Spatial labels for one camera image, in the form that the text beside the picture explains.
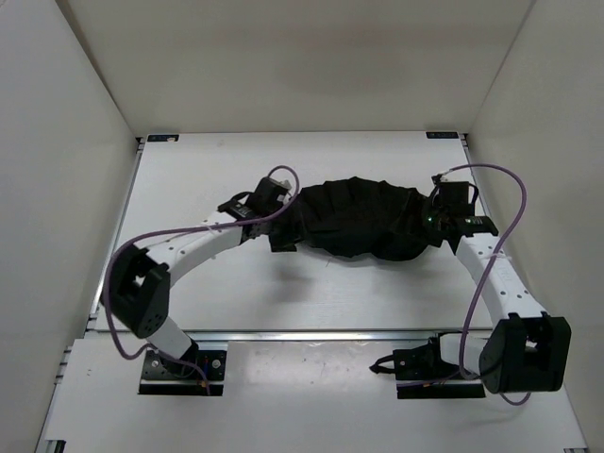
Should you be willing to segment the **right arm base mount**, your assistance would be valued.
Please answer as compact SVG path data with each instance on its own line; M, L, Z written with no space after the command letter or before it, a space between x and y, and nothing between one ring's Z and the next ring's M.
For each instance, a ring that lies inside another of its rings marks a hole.
M429 337L414 347L396 348L377 359L369 370L394 377L399 400L481 399L486 396L479 381L462 378L459 366L441 358L440 338Z

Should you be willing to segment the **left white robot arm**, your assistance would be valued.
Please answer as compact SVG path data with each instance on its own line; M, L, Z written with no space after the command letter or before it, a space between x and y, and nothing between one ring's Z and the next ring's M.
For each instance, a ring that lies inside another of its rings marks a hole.
M196 226L150 231L118 248L109 260L101 304L117 352L134 361L151 348L179 378L207 377L196 341L169 314L170 292L201 264L274 231L297 196L258 201L244 193L218 205Z

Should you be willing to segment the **black pleated skirt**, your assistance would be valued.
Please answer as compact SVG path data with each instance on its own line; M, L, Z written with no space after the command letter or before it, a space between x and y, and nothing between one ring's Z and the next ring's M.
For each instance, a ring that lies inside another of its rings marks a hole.
M333 256L407 261L428 248L419 239L426 202L415 188L353 176L303 188L280 216L288 217L287 233Z

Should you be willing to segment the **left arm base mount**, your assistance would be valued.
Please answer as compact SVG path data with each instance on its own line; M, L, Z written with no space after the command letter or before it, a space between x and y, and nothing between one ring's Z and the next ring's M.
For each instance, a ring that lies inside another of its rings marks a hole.
M227 368L227 350L217 346L199 346L195 363L206 376L190 366L183 366L162 358L156 351L147 350L143 359L138 394L222 396Z

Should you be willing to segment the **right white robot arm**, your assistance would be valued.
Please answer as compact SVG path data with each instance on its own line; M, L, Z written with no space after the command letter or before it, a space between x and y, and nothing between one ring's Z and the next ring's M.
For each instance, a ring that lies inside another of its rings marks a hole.
M487 216L434 213L427 230L446 242L476 284L471 304L483 301L493 330L486 338L461 331L440 332L415 348L396 349L370 369L395 377L404 397L443 397L467 379L484 394L557 392L571 339L562 316L552 316L530 294L501 249Z

